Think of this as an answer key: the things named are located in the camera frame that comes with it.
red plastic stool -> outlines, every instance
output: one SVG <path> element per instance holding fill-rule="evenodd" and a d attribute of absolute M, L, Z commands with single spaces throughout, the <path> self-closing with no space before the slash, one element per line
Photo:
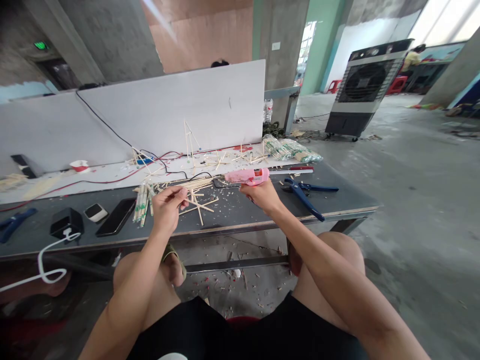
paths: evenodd
<path fill-rule="evenodd" d="M 397 76 L 395 80 L 393 80 L 393 82 L 391 83 L 391 86 L 385 95 L 401 93 L 405 84 L 407 83 L 408 78 L 408 76 Z"/>
<path fill-rule="evenodd" d="M 335 94 L 337 92 L 338 87 L 339 87 L 341 82 L 342 82 L 342 80 L 333 80 L 330 84 L 330 87 L 326 91 L 326 93 L 328 94 L 329 92 L 331 92 L 332 94 Z"/>
<path fill-rule="evenodd" d="M 233 329 L 241 331 L 248 328 L 250 325 L 255 324 L 259 320 L 259 318 L 252 316 L 236 316 L 229 318 L 227 323 L 229 323 Z"/>

exit sign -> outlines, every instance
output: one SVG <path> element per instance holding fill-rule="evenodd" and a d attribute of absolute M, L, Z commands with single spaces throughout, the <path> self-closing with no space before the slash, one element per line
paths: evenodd
<path fill-rule="evenodd" d="M 44 43 L 43 41 L 34 42 L 33 45 L 35 45 L 35 47 L 36 47 L 38 50 L 48 50 L 48 49 L 49 49 L 49 47 L 47 46 L 47 44 Z"/>

hand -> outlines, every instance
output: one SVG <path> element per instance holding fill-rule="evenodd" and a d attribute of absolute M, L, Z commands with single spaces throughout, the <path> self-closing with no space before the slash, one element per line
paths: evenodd
<path fill-rule="evenodd" d="M 284 208 L 270 179 L 257 186 L 242 184 L 240 192 L 253 200 L 268 216 L 270 216 L 272 212 Z"/>
<path fill-rule="evenodd" d="M 187 188 L 183 186 L 167 187 L 151 200 L 153 204 L 153 230 L 162 232 L 168 237 L 173 234 L 179 223 L 179 208 L 185 209 L 189 202 Z"/>

concrete floor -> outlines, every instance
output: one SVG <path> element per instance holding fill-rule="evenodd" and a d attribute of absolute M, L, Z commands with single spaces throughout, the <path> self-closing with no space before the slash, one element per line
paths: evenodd
<path fill-rule="evenodd" d="M 334 95 L 301 97 L 296 114 L 330 112 Z M 409 109 L 416 95 L 383 100 L 363 138 L 304 140 L 344 177 L 383 204 L 351 236 L 365 256 L 367 276 L 393 304 L 433 359 L 480 358 L 480 141 L 455 137 L 442 125 L 451 119 L 439 111 Z M 328 116 L 312 118 L 294 129 L 320 130 Z M 370 135 L 381 139 L 368 140 Z M 315 233 L 333 224 L 309 226 Z M 215 236 L 174 244 L 186 265 L 233 258 L 273 256 L 285 236 L 268 230 Z M 223 316 L 262 317 L 272 312 L 296 278 L 285 267 L 245 270 L 234 281 L 224 272 L 188 276 L 178 290 L 183 300 L 208 298 Z M 73 346 L 49 359 L 75 358 L 89 329 L 105 306 L 111 285 L 85 293 L 71 324 Z"/>

smartphone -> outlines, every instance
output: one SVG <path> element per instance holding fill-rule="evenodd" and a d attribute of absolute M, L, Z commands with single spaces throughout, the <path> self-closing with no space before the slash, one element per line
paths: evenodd
<path fill-rule="evenodd" d="M 110 216 L 106 218 L 105 222 L 100 226 L 95 233 L 97 238 L 116 235 L 125 225 L 130 214 L 135 208 L 136 197 L 123 199 L 118 203 Z"/>

